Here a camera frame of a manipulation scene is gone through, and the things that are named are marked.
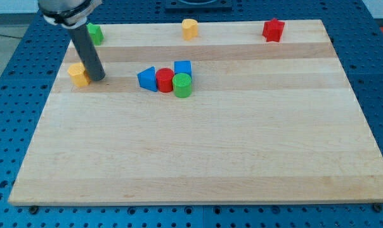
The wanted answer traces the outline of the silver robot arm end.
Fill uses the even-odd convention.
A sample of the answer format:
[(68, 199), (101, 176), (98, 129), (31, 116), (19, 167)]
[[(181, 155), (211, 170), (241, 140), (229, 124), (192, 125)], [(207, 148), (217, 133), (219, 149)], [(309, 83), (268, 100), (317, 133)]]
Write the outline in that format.
[(75, 29), (87, 22), (88, 16), (102, 0), (38, 0), (44, 19), (52, 25)]

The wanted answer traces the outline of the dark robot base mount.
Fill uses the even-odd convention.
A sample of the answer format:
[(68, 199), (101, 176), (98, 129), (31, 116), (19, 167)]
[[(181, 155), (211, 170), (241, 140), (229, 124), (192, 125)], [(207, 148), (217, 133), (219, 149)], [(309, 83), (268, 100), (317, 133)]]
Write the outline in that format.
[(231, 10), (233, 0), (165, 0), (166, 11), (176, 10)]

